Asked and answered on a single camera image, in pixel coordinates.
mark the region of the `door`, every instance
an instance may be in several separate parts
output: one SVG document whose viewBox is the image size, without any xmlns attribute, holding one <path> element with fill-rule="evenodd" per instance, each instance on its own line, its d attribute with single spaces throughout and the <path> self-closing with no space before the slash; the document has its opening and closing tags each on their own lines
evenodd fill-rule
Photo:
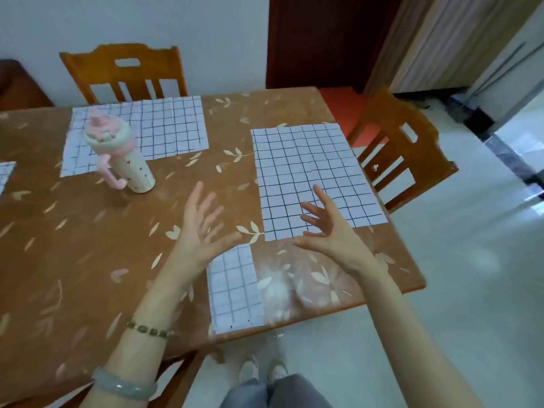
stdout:
<svg viewBox="0 0 544 408">
<path fill-rule="evenodd" d="M 270 0 L 267 88 L 362 91 L 401 0 Z"/>
</svg>

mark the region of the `forearm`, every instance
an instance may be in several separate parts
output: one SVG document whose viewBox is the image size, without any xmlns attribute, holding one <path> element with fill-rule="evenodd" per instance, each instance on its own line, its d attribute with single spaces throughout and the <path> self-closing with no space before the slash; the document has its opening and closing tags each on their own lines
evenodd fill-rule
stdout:
<svg viewBox="0 0 544 408">
<path fill-rule="evenodd" d="M 360 284 L 406 404 L 418 408 L 482 407 L 387 271 L 366 269 Z"/>
<path fill-rule="evenodd" d="M 153 286 L 134 312 L 138 325 L 158 330 L 169 330 L 180 295 L 187 289 L 188 281 L 180 280 L 175 269 L 168 265 L 162 269 Z M 153 384 L 162 361 L 167 341 L 135 329 L 125 329 L 118 346 L 105 365 L 105 370 L 116 377 L 135 384 Z M 102 391 L 94 387 L 82 407 L 115 406 L 145 407 L 146 401 L 135 401 Z"/>
</svg>

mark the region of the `white grid placemat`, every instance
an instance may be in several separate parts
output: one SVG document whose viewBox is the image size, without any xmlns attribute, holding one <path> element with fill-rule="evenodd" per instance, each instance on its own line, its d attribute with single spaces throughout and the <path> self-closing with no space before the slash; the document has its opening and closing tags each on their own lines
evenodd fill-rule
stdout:
<svg viewBox="0 0 544 408">
<path fill-rule="evenodd" d="M 261 293 L 249 244 L 217 256 L 207 270 L 212 329 L 225 333 L 264 325 Z"/>
<path fill-rule="evenodd" d="M 251 137 L 265 240 L 320 232 L 300 219 L 300 202 L 323 207 L 314 184 L 333 198 L 352 227 L 387 222 L 338 124 L 253 129 Z"/>
<path fill-rule="evenodd" d="M 14 161 L 0 163 L 0 195 L 4 191 L 5 184 L 8 183 L 9 176 L 15 167 Z"/>
<path fill-rule="evenodd" d="M 145 160 L 208 149 L 199 95 L 79 107 L 72 109 L 60 177 L 96 171 L 97 155 L 84 137 L 92 110 L 130 123 Z"/>
</svg>

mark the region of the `bangle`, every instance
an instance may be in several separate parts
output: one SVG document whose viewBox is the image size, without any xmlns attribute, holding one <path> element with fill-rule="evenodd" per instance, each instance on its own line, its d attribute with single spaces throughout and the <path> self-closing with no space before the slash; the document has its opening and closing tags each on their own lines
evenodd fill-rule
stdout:
<svg viewBox="0 0 544 408">
<path fill-rule="evenodd" d="M 149 329 L 145 325 L 138 325 L 133 319 L 130 322 L 127 322 L 127 327 L 130 328 L 130 329 L 135 329 L 139 333 L 148 333 L 151 336 L 158 336 L 159 338 L 163 338 L 163 339 L 168 339 L 168 338 L 174 336 L 174 331 L 173 330 L 167 331 L 167 330 L 164 330 L 164 329 L 162 329 L 162 330 L 155 329 L 155 328 Z"/>
<path fill-rule="evenodd" d="M 101 390 L 139 401 L 149 401 L 149 398 L 157 391 L 156 382 L 149 385 L 135 384 L 117 377 L 102 367 L 95 369 L 92 379 L 95 381 L 94 385 Z"/>
</svg>

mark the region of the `brown tabletop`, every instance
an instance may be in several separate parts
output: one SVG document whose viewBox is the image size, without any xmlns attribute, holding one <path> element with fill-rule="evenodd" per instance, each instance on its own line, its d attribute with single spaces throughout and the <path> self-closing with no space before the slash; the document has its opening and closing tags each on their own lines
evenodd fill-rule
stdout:
<svg viewBox="0 0 544 408">
<path fill-rule="evenodd" d="M 157 184 L 142 195 L 98 183 L 97 173 L 59 177 L 71 109 L 0 114 L 0 162 L 17 162 L 0 198 L 0 402 L 76 387 L 105 363 L 172 249 L 166 232 L 182 226 L 197 180 L 225 206 L 224 234 L 251 221 L 263 231 L 250 129 L 334 122 L 316 88 L 228 98 L 202 97 L 209 149 L 190 166 L 194 153 L 149 161 Z M 224 151 L 237 147 L 247 156 L 234 163 Z M 391 222 L 356 232 L 403 292 L 425 287 Z M 252 253 L 266 326 L 211 334 L 202 274 L 180 301 L 165 357 L 364 304 L 354 280 L 326 257 L 264 235 Z"/>
</svg>

